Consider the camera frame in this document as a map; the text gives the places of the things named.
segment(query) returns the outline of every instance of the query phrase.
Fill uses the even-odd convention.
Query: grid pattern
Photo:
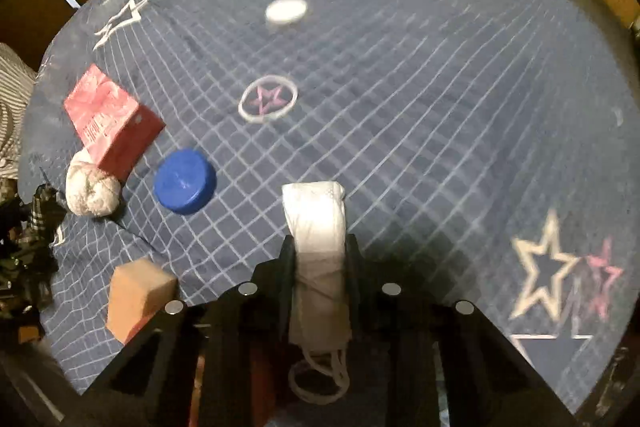
[[[540,306],[508,319],[526,277],[511,237],[536,241],[549,208],[565,251],[598,251],[612,235],[626,272],[609,322],[584,306],[580,333],[594,338],[556,386],[575,410],[638,294],[640,120],[598,29],[567,0],[306,0],[298,26],[274,31],[271,1],[151,0],[94,54],[93,33],[128,0],[92,0],[48,50],[25,121],[23,194],[39,167],[63,186],[80,146],[62,100],[91,62],[166,123],[124,187],[118,225],[65,222],[45,318],[72,383],[83,391],[120,347],[104,330],[114,266],[151,256],[188,303],[209,301],[278,254],[283,184],[336,180],[365,255],[404,260],[437,298],[476,302],[506,335],[555,328]],[[247,123],[238,100],[265,74],[300,97],[279,120]],[[215,197],[186,217],[152,192],[162,158],[183,147],[218,176]],[[584,300],[585,267],[572,275]]]

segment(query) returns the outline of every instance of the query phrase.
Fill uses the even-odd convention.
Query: blue bottle cap
[[[193,149],[181,149],[162,163],[154,192],[160,204],[176,214],[193,214],[205,206],[216,190],[216,172]]]

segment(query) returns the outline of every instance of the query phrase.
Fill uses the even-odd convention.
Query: pink carton
[[[95,64],[66,97],[65,109],[92,161],[122,183],[164,129],[162,120]]]

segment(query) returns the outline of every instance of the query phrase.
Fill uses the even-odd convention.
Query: white disc
[[[268,22],[278,25],[299,21],[306,13],[305,0],[275,0],[264,12]]]

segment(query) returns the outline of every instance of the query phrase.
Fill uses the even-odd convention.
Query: gray striped cloth
[[[20,132],[36,73],[0,42],[0,178],[18,178]]]

